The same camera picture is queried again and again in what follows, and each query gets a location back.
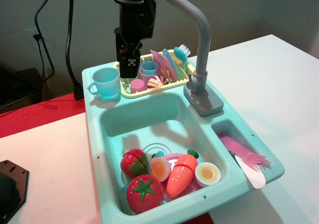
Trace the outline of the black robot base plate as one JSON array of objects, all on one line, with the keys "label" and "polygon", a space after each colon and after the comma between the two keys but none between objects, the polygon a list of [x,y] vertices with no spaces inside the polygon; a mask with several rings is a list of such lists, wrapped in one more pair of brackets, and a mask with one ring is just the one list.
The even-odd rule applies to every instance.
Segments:
[{"label": "black robot base plate", "polygon": [[29,171],[4,160],[0,162],[0,223],[7,224],[26,201]]}]

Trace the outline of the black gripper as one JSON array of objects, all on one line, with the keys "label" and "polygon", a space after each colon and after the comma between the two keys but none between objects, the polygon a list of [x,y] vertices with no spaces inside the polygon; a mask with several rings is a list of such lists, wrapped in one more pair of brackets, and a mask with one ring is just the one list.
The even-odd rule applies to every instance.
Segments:
[{"label": "black gripper", "polygon": [[114,1],[120,5],[120,25],[114,30],[120,77],[135,78],[141,59],[141,41],[153,36],[156,0]]}]

